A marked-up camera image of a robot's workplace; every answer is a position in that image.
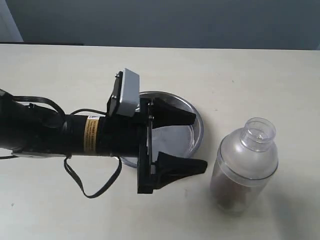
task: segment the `silver metal plate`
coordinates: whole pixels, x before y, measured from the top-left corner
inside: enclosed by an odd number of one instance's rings
[[[183,98],[161,91],[143,91],[140,96],[161,98],[168,104],[196,114],[191,126],[165,126],[152,130],[152,160],[156,161],[158,152],[176,157],[191,158],[198,150],[204,136],[204,124],[198,111]],[[121,157],[123,164],[136,168],[136,157]]]

